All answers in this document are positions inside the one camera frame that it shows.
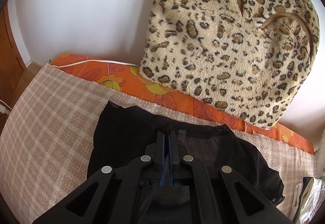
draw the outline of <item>wooden door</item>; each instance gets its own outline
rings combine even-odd
[[[8,24],[8,8],[5,7],[0,13],[0,99],[9,105],[23,69],[12,47],[14,40]],[[4,122],[5,116],[0,114],[0,131]]]

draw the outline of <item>white cloth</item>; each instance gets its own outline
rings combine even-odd
[[[301,206],[295,224],[308,224],[316,213],[316,207],[320,198],[322,180],[312,178],[301,197]]]
[[[299,207],[300,194],[301,194],[302,190],[303,190],[303,183],[296,185],[295,191],[294,191],[294,199],[292,201],[292,206],[291,206],[291,210],[290,210],[290,214],[289,214],[289,219],[291,221],[294,220],[294,217],[297,213],[297,210]]]
[[[315,214],[320,209],[320,207],[323,204],[324,200],[325,200],[325,181],[322,180],[320,198],[318,199],[318,202],[317,202],[317,207],[316,207],[316,210],[315,210]]]

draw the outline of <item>white cable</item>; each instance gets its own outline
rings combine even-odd
[[[6,108],[0,104],[0,113],[5,114]]]
[[[113,64],[120,64],[120,65],[126,65],[126,66],[133,66],[133,67],[137,67],[137,65],[134,64],[129,64],[129,63],[123,63],[123,62],[117,62],[117,61],[110,61],[110,60],[97,60],[97,59],[89,59],[89,60],[85,60],[85,61],[81,61],[81,62],[76,62],[73,64],[69,64],[69,65],[65,65],[65,66],[52,66],[52,67],[56,67],[56,68],[63,68],[63,67],[72,67],[75,65],[79,65],[79,64],[83,64],[86,62],[103,62],[103,63],[113,63]]]
[[[4,103],[9,109],[12,110],[12,108],[10,108],[4,101],[0,100],[2,103]]]

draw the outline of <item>bed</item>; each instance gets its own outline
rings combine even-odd
[[[65,53],[51,64],[90,60]],[[46,64],[15,105],[0,137],[0,193],[20,224],[30,224],[86,180],[93,133],[108,100],[193,124],[227,124],[254,144],[269,167],[279,171],[289,215],[293,189],[317,175],[313,145],[277,124],[270,131],[213,109],[182,93],[150,83],[138,68],[87,62],[57,69]]]
[[[51,65],[65,66],[91,59],[98,58],[64,53],[56,58]],[[231,129],[244,131],[249,134],[262,134],[309,154],[314,154],[314,147],[310,141],[279,123],[271,130],[263,130],[252,126],[239,118],[226,114],[188,95],[144,79],[138,74],[139,69],[137,67],[104,62],[86,62],[60,69],[84,80],[94,81],[105,87],[156,103],[168,109],[193,115],[207,121],[226,124]]]

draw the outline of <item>black mesh cloth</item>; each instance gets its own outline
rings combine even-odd
[[[94,133],[94,149],[90,157],[87,177],[103,166],[122,167],[134,158],[142,156],[147,145],[156,142],[158,130],[162,130],[166,135],[171,130],[176,134],[179,130],[185,131],[185,139],[181,137],[182,144],[186,145],[188,153],[193,157],[215,168],[228,165],[274,205],[283,201],[284,186],[279,173],[269,168],[254,145],[237,138],[226,125],[216,127],[193,125],[151,114],[138,106],[122,108],[110,101],[101,113]],[[142,192],[140,216],[144,215],[152,198],[154,202],[143,218],[145,222],[141,223],[170,223],[164,222],[167,220],[157,222],[157,219],[153,221],[154,219],[150,218],[154,215],[157,218],[160,215],[169,216],[164,214],[166,211],[179,216],[179,221],[184,219],[184,214],[188,215],[189,203],[184,203],[186,201],[184,197],[189,197],[188,189],[173,188],[172,186],[161,187]]]

